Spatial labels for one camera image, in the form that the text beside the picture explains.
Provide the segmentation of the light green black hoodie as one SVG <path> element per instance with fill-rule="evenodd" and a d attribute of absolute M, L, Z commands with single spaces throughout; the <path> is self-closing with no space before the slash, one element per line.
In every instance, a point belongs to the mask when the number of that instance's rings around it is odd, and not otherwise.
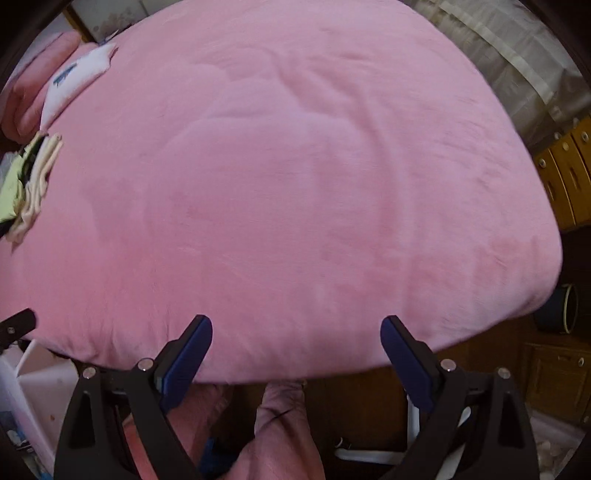
<path fill-rule="evenodd" d="M 29 144 L 8 158 L 8 169 L 1 184 L 1 236 L 19 218 L 24 208 L 26 187 L 32 184 L 46 163 L 50 137 L 38 132 Z"/>

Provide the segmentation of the white plastic storage box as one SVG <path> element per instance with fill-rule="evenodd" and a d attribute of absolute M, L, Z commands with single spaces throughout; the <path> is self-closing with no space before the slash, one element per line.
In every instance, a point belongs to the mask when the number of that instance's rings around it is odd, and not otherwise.
<path fill-rule="evenodd" d="M 32 341 L 1 354 L 1 408 L 10 411 L 52 474 L 65 414 L 78 381 L 74 363 Z"/>

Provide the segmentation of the folded cream garment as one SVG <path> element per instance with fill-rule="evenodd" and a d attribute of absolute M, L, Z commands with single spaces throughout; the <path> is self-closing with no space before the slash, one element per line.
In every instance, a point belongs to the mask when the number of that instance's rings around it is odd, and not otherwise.
<path fill-rule="evenodd" d="M 63 139 L 59 134 L 48 135 L 48 153 L 46 163 L 42 167 L 38 177 L 32 184 L 26 187 L 26 199 L 24 208 L 19 218 L 15 221 L 5 238 L 12 245 L 20 245 L 29 230 L 33 227 L 37 217 L 41 213 L 41 205 L 48 190 L 48 178 L 63 146 Z"/>

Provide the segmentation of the pink trouser legs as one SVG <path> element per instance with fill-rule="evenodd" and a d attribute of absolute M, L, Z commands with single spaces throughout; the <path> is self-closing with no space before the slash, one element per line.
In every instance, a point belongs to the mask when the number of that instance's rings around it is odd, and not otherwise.
<path fill-rule="evenodd" d="M 304 385 L 193 384 L 167 419 L 202 479 L 322 479 Z"/>

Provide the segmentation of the pink folded quilt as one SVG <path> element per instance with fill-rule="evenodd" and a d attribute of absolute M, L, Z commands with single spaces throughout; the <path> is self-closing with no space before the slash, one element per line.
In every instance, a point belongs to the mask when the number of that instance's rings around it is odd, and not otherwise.
<path fill-rule="evenodd" d="M 19 144 L 39 130 L 50 80 L 60 70 L 97 47 L 75 30 L 41 34 L 25 52 L 1 92 L 1 131 Z"/>

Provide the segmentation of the white pillow blue print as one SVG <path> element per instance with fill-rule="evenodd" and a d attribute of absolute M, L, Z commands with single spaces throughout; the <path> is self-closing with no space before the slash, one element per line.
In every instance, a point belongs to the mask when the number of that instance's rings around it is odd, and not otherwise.
<path fill-rule="evenodd" d="M 41 131 L 47 131 L 77 96 L 109 70 L 117 50 L 114 42 L 88 43 L 77 48 L 49 81 L 41 113 Z"/>

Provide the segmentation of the brown wooden drawer cabinet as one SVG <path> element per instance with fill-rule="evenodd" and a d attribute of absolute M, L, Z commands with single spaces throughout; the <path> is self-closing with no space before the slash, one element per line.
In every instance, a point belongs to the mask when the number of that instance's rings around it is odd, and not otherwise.
<path fill-rule="evenodd" d="M 590 127 L 587 114 L 533 157 L 562 232 L 590 224 Z"/>

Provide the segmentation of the pink bed blanket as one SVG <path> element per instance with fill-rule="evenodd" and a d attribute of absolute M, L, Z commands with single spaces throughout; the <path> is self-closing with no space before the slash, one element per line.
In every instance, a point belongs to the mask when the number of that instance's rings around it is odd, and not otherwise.
<path fill-rule="evenodd" d="M 1 313 L 128 368 L 198 314 L 204 382 L 360 371 L 397 315 L 444 349 L 561 270 L 532 159 L 485 78 L 398 1 L 182 1 L 122 33 L 51 129 Z"/>

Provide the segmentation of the cream ruffled curtain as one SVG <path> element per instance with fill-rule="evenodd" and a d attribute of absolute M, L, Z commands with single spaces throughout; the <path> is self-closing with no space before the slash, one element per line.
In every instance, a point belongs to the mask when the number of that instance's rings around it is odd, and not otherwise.
<path fill-rule="evenodd" d="M 590 87 L 520 1 L 408 1 L 478 68 L 531 147 L 590 109 Z"/>

